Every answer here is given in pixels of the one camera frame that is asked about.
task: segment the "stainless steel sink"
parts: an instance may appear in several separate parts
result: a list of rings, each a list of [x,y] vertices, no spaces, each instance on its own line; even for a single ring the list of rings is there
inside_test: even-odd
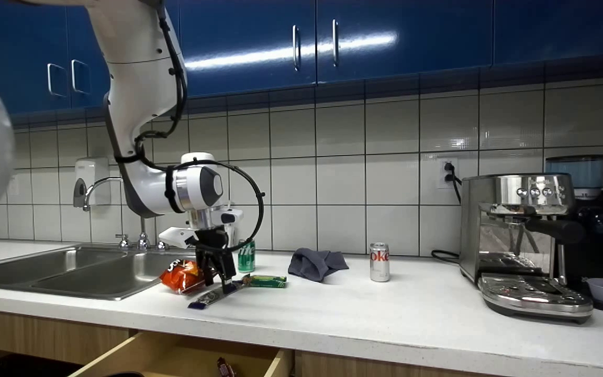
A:
[[[0,261],[0,290],[120,299],[157,282],[186,252],[128,253],[119,248],[74,248]]]
[[[24,290],[38,279],[62,275],[107,259],[116,259],[120,256],[123,253],[116,248],[70,248],[0,261],[0,288]]]
[[[174,261],[186,259],[193,253],[175,252],[147,252],[129,253],[116,259],[76,269],[65,275],[40,279],[30,285],[30,292],[74,296],[74,298],[100,298],[123,299],[154,285],[158,275]]]

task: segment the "sink faucet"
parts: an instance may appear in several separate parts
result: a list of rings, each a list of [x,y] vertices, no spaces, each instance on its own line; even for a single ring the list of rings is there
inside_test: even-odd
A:
[[[74,180],[74,184],[72,184],[72,208],[81,208],[84,211],[89,211],[91,192],[95,190],[97,184],[105,184],[105,182],[110,182],[110,180],[119,182],[119,177],[97,179],[89,187],[85,187],[85,182],[81,179]]]
[[[138,217],[138,224],[140,224],[138,250],[147,252],[149,248],[153,248],[153,246],[149,246],[147,219]]]
[[[120,187],[120,179],[119,177],[105,177],[105,179],[97,179],[94,180],[89,187],[85,187],[85,182],[81,179],[74,180],[72,184],[72,208],[80,208],[84,211],[89,211],[89,197],[91,192],[95,190],[95,187],[105,184],[105,182],[116,182],[120,192],[123,192],[123,187]],[[123,217],[123,205],[119,205],[119,248],[120,250],[129,250],[129,241],[128,241],[128,235],[125,235],[125,217]]]

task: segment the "cabinet handle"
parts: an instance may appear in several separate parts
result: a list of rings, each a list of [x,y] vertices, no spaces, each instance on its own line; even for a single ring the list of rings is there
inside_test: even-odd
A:
[[[299,47],[299,27],[293,26],[293,70],[299,72],[301,64],[301,47]]]
[[[76,85],[76,68],[87,70],[87,62],[70,59],[70,90],[76,93],[76,94],[87,94],[87,90]]]
[[[339,68],[339,50],[340,50],[340,47],[339,47],[339,22],[337,19],[332,19],[330,22],[330,62],[332,62],[332,68]]]
[[[49,94],[49,97],[65,97],[65,94],[60,94],[60,93],[57,93],[57,90],[52,89],[52,72],[67,72],[67,70],[60,68],[60,64],[57,64],[57,62],[46,62],[47,94]]]

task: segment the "blue cabinet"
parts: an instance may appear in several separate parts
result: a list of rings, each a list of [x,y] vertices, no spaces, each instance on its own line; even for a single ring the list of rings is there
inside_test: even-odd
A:
[[[68,100],[72,111],[102,108],[109,90],[109,68],[95,44],[89,17],[84,8],[65,8],[65,68],[68,72]]]
[[[0,0],[0,97],[13,118],[95,106],[105,75],[85,11]]]
[[[492,64],[492,0],[318,0],[318,79]]]
[[[312,0],[170,0],[190,99],[316,82]]]
[[[0,2],[0,97],[7,114],[60,108],[60,97],[47,97],[46,62],[62,60],[65,15],[49,6]],[[47,68],[49,90],[65,94],[58,68]]]
[[[495,64],[603,54],[603,0],[495,0]]]

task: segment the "power cord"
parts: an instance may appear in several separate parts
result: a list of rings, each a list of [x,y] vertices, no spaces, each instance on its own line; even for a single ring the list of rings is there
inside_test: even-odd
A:
[[[461,253],[447,252],[447,250],[430,250],[429,256],[430,256],[433,259],[452,261],[452,264],[457,264],[457,259],[461,258]]]
[[[463,180],[453,173],[453,166],[450,162],[445,162],[444,172],[445,172],[444,182],[452,184],[457,201],[463,204],[463,195],[458,188],[458,184],[463,184]]]

